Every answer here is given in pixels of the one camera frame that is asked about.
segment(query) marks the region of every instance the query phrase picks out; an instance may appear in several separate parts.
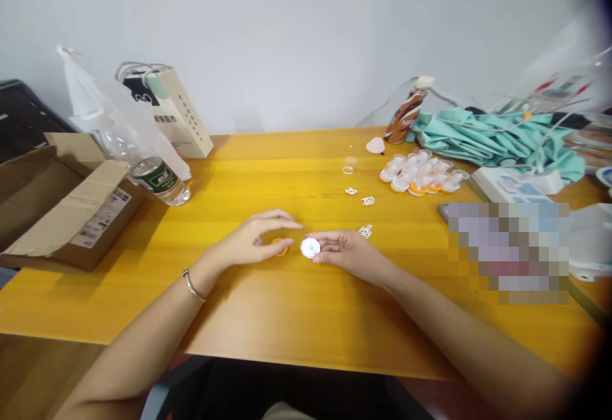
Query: brown bottle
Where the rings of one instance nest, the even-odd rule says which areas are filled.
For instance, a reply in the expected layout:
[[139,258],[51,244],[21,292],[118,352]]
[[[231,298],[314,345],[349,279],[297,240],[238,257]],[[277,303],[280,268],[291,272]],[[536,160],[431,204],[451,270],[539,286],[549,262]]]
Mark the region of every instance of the brown bottle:
[[416,80],[408,98],[395,112],[384,133],[384,140],[387,143],[401,144],[406,140],[410,128],[421,111],[423,98],[427,96],[429,88],[434,83],[433,80],[431,76],[421,76]]

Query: teal cloth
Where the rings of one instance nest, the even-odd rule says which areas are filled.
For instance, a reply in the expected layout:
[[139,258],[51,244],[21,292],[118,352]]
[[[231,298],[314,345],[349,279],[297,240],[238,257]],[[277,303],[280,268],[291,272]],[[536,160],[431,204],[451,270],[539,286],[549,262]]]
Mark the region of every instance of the teal cloth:
[[[470,126],[505,129],[523,120],[517,115],[474,115],[470,111],[452,108],[440,111],[441,119],[460,122],[448,124],[436,116],[421,112],[406,141],[419,140],[422,147],[444,157],[464,159],[481,166],[498,166],[504,159],[516,159],[518,164],[535,165],[536,148],[550,130],[552,114],[535,115],[532,120],[505,132],[473,129]],[[585,160],[576,151],[564,146],[563,137],[570,129],[557,127],[548,136],[540,159],[545,168],[557,168],[565,182],[578,181],[585,175]]]

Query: barcode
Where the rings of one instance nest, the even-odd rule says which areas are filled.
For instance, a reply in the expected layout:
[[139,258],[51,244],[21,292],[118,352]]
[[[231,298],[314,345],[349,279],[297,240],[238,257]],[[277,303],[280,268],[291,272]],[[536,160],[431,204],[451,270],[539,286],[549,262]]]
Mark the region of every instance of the barcode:
[[81,231],[79,235],[86,236],[87,238],[95,238],[96,234],[92,234],[91,232]]

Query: hand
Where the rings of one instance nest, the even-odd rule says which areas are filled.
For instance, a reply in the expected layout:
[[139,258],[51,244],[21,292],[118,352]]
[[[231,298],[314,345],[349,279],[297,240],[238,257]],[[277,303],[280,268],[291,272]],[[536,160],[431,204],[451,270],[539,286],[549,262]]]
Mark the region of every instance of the hand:
[[334,264],[368,283],[383,287],[401,269],[384,257],[355,231],[329,231],[306,234],[321,244],[321,252],[312,260]]
[[218,269],[225,270],[235,264],[261,262],[282,252],[293,240],[283,240],[270,245],[261,244],[261,236],[266,232],[278,229],[301,229],[291,215],[277,208],[251,216],[239,228],[220,242],[211,246],[198,260],[206,261]]

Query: pink object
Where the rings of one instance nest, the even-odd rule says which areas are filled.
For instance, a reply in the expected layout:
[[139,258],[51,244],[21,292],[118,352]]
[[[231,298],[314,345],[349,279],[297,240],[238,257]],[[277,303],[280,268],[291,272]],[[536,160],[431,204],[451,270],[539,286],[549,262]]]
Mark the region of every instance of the pink object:
[[368,152],[380,154],[384,152],[384,141],[380,136],[375,136],[365,145],[365,148]]

